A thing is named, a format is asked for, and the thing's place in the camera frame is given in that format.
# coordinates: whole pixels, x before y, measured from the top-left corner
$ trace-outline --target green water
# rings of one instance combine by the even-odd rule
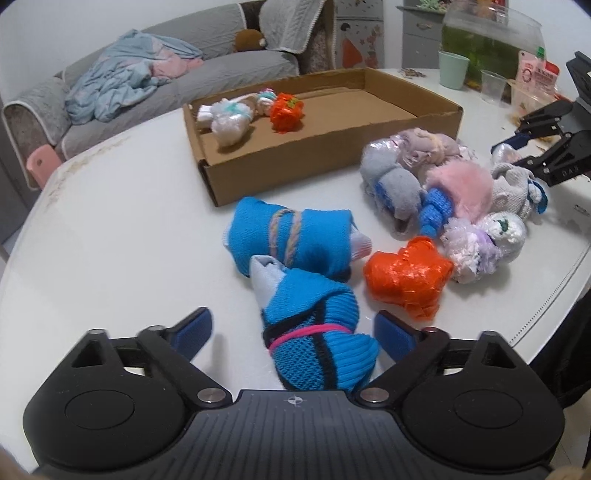
[[[443,25],[441,47],[443,51],[470,59],[466,74],[466,84],[469,87],[480,88],[481,70],[490,70],[506,79],[514,79],[517,75],[520,48],[513,45]]]

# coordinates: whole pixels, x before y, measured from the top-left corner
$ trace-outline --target blue gripper pad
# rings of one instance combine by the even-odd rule
[[[174,327],[166,329],[170,345],[191,361],[212,335],[212,312],[201,307]]]
[[[399,362],[417,346],[421,333],[382,310],[374,317],[374,338],[392,360]]]

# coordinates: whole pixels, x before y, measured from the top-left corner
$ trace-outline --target white wall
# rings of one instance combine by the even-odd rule
[[[0,15],[0,96],[4,101],[109,44],[145,28],[228,0],[16,0]],[[402,0],[384,0],[385,59],[399,68]],[[565,63],[575,50],[591,56],[591,18],[574,0],[509,0],[542,25],[548,58],[563,74],[559,86],[576,97]]]
[[[396,8],[403,0],[384,0],[384,63],[387,69],[402,66],[402,11]]]

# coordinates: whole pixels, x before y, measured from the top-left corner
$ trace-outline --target rope tie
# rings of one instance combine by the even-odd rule
[[[278,258],[277,237],[279,232],[279,220],[287,213],[293,213],[293,221],[291,223],[290,236],[287,239],[287,246],[285,248],[285,258],[281,260]],[[290,208],[283,208],[277,210],[271,217],[269,222],[269,251],[272,257],[281,261],[287,268],[293,265],[294,257],[296,256],[297,242],[300,239],[301,231],[301,212],[292,210]]]

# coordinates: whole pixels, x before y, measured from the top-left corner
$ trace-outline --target screw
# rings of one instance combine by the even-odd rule
[[[204,388],[197,393],[197,398],[205,403],[218,403],[226,398],[226,392],[221,388]]]
[[[386,392],[383,388],[371,387],[362,390],[359,396],[363,398],[366,402],[382,403],[388,399],[390,394]]]

